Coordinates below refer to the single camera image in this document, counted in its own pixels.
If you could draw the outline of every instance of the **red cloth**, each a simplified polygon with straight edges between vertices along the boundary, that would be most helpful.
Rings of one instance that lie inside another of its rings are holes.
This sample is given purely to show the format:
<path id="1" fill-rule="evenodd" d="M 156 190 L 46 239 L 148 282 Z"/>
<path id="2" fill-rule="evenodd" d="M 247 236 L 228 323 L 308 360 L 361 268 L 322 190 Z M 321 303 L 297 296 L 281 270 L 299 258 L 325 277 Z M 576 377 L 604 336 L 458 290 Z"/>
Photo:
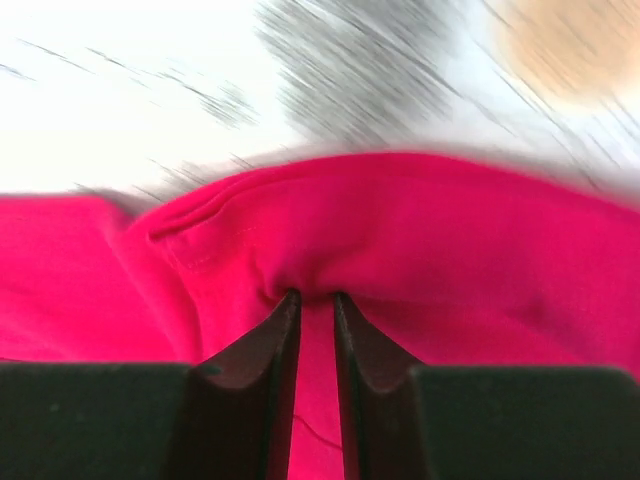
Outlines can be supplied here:
<path id="1" fill-rule="evenodd" d="M 0 231 L 9 359 L 200 362 L 299 289 L 294 480 L 342 476 L 338 290 L 427 363 L 640 376 L 640 215 L 464 161 L 379 153 L 267 168 L 136 221 L 95 197 L 4 198 Z"/>

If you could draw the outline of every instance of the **tan circle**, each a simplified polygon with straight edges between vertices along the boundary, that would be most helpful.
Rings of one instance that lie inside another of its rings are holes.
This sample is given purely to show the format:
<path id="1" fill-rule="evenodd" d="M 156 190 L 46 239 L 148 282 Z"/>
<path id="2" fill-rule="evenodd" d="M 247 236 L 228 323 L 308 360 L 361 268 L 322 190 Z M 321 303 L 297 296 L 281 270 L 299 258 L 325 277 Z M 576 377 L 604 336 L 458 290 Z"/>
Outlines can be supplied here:
<path id="1" fill-rule="evenodd" d="M 637 79 L 640 0 L 514 0 L 501 48 L 537 94 L 597 100 Z"/>

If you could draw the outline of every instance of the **black plastic part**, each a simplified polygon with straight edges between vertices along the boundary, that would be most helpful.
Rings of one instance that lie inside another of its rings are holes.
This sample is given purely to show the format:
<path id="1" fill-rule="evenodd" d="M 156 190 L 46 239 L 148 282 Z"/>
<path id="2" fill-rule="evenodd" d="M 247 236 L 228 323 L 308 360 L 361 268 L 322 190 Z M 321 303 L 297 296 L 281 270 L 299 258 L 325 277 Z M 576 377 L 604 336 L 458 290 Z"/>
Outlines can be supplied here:
<path id="1" fill-rule="evenodd" d="M 300 297 L 198 367 L 0 364 L 1 480 L 285 480 Z"/>
<path id="2" fill-rule="evenodd" d="M 427 367 L 336 297 L 346 480 L 637 480 L 640 388 L 609 368 Z"/>

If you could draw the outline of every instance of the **folded fabric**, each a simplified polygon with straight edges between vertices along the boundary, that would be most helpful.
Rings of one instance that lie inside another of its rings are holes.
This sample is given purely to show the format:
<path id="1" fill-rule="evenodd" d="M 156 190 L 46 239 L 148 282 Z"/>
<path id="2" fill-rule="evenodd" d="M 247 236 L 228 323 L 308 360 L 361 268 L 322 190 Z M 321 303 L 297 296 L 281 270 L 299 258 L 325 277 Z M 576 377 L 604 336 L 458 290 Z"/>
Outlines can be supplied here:
<path id="1" fill-rule="evenodd" d="M 330 295 L 429 364 L 640 377 L 640 214 L 422 153 L 243 173 L 133 220 L 0 200 L 0 357 L 200 362 L 303 295 L 290 478 L 342 478 Z"/>

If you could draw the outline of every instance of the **white tabletop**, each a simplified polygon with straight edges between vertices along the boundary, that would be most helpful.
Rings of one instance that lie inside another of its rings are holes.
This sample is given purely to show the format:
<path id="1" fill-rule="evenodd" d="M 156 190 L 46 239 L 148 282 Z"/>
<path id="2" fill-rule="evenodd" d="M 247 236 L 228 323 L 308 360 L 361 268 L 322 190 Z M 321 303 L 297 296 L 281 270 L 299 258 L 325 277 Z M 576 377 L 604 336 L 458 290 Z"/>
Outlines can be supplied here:
<path id="1" fill-rule="evenodd" d="M 637 96 L 531 87 L 508 1 L 7 2 L 0 191 L 147 208 L 265 163 L 416 145 L 635 185 Z"/>

